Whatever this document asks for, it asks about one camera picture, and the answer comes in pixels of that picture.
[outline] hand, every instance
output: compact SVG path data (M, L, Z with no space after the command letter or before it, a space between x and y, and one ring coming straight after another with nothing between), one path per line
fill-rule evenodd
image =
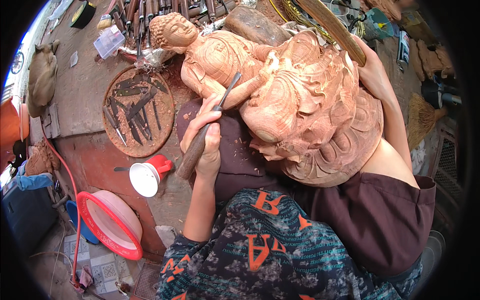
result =
M193 138L197 132L206 124L219 119L222 116L220 111L211 111L214 105L220 103L221 98L217 94L211 94L207 99L204 99L202 107L188 125L187 130L180 142L180 149L185 153L190 146ZM207 180L215 182L218 170L220 169L220 124L212 123L208 128L205 136L205 150L198 160L195 167L197 177L203 177Z
M263 80L267 81L271 74L278 70L279 60L276 57L277 52L275 50L270 51L265 60L264 66L258 71L258 76Z
M358 67L359 78L363 85L369 90L369 92L381 101L387 101L392 99L396 100L395 93L393 91L390 80L385 72L384 65L378 58L375 51L370 49L362 39L356 35L352 35L353 39L360 46L366 57L364 67Z

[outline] patterned shirt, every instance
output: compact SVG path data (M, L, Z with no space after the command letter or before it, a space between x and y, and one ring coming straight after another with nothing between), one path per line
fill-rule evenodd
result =
M420 273L419 262L395 278L368 273L293 199L243 189L220 212L208 241L175 238L156 300L407 299Z

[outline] maroon shorts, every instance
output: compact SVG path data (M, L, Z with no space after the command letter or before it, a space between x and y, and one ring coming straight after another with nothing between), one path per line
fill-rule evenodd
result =
M181 141L202 102L185 103L177 118ZM380 276L407 270L425 247L433 221L435 183L415 176L420 190L400 180L357 173L332 188L313 188L266 170L266 160L249 148L247 125L235 109L220 123L221 165L215 182L216 201L228 201L243 188L279 191L290 195L311 216L325 222L359 265Z

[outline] clear plastic box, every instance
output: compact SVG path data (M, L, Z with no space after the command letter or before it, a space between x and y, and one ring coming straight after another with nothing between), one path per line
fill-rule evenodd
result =
M125 37L121 34L116 25L107 28L104 33L93 42L100 57L104 60L125 42Z

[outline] bicycle wheel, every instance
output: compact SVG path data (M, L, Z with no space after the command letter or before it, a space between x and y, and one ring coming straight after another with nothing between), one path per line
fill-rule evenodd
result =
M18 51L15 54L15 58L12 63L12 74L18 74L22 67L24 66L24 54L21 51Z

